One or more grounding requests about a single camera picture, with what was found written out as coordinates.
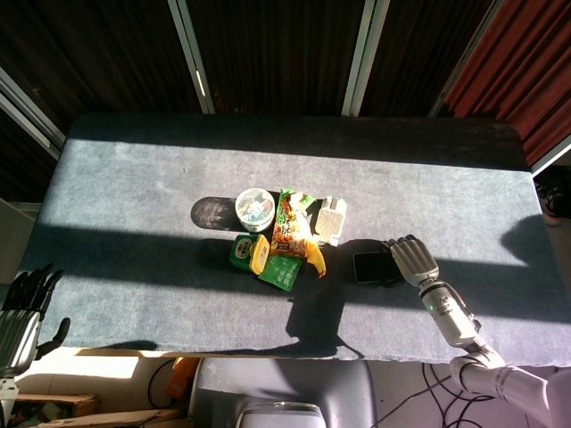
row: orange object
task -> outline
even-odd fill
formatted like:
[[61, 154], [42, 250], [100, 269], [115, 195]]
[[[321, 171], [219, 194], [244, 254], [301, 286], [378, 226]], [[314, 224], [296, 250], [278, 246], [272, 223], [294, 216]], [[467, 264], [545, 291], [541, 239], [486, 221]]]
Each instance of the orange object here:
[[188, 384], [194, 380], [199, 358], [177, 358], [172, 376], [167, 384], [167, 394], [173, 399], [181, 399], [186, 392]]

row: cardboard box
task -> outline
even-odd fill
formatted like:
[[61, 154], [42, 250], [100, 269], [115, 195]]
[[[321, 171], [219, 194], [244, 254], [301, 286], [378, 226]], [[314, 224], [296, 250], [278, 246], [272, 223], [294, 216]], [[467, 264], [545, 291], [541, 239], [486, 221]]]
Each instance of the cardboard box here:
[[62, 417], [92, 415], [99, 410], [95, 395], [20, 394], [14, 403], [8, 426], [29, 421], [41, 424]]
[[184, 412], [178, 408], [164, 410], [140, 410], [137, 412], [100, 413], [98, 415], [58, 419], [40, 424], [41, 428], [111, 428], [118, 426], [151, 425], [153, 428], [190, 428], [192, 425], [185, 419], [178, 419]]

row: clear plastic container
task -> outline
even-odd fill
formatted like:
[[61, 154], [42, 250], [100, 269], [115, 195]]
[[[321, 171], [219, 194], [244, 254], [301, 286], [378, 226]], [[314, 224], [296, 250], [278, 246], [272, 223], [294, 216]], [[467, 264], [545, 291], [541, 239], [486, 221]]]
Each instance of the clear plastic container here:
[[236, 198], [236, 215], [249, 232], [267, 229], [276, 215], [274, 198], [264, 189], [247, 189]]

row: phone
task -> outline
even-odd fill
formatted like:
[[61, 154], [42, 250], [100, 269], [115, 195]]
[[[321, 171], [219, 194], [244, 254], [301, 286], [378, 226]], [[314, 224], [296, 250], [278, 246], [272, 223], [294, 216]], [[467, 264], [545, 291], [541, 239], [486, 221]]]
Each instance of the phone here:
[[355, 280], [361, 284], [396, 285], [403, 279], [390, 251], [353, 254], [353, 266]]

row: red curtain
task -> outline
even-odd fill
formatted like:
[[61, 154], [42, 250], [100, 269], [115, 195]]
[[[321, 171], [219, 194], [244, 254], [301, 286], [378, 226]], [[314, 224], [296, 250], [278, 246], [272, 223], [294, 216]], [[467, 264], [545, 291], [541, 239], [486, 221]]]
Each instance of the red curtain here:
[[446, 104], [511, 123], [536, 163], [571, 134], [571, 2], [504, 1]]

